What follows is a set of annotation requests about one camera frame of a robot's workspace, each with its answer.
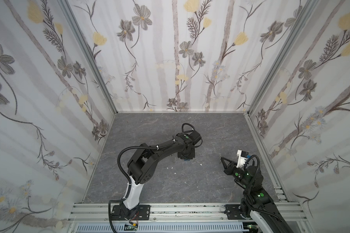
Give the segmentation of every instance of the marble surface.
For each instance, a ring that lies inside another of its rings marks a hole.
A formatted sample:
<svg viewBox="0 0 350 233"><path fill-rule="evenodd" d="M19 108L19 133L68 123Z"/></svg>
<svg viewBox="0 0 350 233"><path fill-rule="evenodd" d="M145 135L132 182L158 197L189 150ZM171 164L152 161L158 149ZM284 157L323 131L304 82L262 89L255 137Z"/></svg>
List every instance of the marble surface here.
<svg viewBox="0 0 350 233"><path fill-rule="evenodd" d="M129 146L155 145L181 132L182 123L192 124L201 134L196 158L183 161L177 154L158 163L145 183L141 203L231 203L240 202L243 189L223 172L219 157L236 161L237 150L260 156L241 113L118 113L92 177L84 203L107 203L123 197L127 180L117 167L117 155ZM122 167L135 150L122 156ZM266 166L261 160L263 187L277 201Z"/></svg>

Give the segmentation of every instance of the wallpapered wall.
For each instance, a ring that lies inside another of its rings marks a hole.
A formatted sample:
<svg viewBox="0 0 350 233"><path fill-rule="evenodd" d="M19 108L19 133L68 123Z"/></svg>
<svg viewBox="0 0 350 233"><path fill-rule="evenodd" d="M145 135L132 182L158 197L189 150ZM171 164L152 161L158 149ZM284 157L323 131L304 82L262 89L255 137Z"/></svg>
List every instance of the wallpapered wall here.
<svg viewBox="0 0 350 233"><path fill-rule="evenodd" d="M69 3L118 110L245 111L305 1Z"/></svg>
<svg viewBox="0 0 350 233"><path fill-rule="evenodd" d="M251 117L316 232L350 232L350 1L320 1Z"/></svg>
<svg viewBox="0 0 350 233"><path fill-rule="evenodd" d="M61 232L113 119L56 1L0 1L0 232Z"/></svg>

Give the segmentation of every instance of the black mounting plate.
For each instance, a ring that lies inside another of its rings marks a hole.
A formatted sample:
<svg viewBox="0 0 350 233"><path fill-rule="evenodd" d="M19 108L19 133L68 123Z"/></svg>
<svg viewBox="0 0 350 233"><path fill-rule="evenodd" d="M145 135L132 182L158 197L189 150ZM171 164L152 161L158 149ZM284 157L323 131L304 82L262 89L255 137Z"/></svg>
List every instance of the black mounting plate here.
<svg viewBox="0 0 350 233"><path fill-rule="evenodd" d="M242 220L244 219L240 215L238 207L240 205L225 205L224 213L227 215L228 220Z"/></svg>
<svg viewBox="0 0 350 233"><path fill-rule="evenodd" d="M137 220L149 220L150 205L138 205L137 209L138 209L138 213L137 213L137 217L134 218L135 220L136 219ZM119 206L119 205L113 206L112 221L123 221L123 220L125 220L125 218L122 217L120 212L121 212L121 206Z"/></svg>

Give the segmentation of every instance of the flower center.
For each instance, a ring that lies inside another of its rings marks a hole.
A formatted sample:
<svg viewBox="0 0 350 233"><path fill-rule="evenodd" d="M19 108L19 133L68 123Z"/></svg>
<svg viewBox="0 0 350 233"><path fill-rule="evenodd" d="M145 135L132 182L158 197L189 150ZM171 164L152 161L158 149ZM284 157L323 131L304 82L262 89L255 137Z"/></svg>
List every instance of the flower center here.
<svg viewBox="0 0 350 233"><path fill-rule="evenodd" d="M12 214L16 211L17 209L15 207L10 208L9 213Z"/></svg>

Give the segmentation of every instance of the gray marble floor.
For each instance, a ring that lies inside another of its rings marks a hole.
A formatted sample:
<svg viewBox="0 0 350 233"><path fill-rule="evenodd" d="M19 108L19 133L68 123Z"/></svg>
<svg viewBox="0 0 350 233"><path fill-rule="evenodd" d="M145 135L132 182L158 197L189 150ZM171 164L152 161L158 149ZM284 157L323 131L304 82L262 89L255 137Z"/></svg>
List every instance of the gray marble floor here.
<svg viewBox="0 0 350 233"><path fill-rule="evenodd" d="M183 161L174 154L159 162L144 185L141 203L240 202L243 189L223 172L219 157L235 160L237 150L260 156L243 114L238 113L118 113L107 138L84 203L107 203L120 199L127 180L117 167L117 155L129 146L155 145L181 132L182 123L192 124L201 134L196 158ZM122 156L122 167L134 150ZM261 162L263 187L277 201L267 169Z"/></svg>

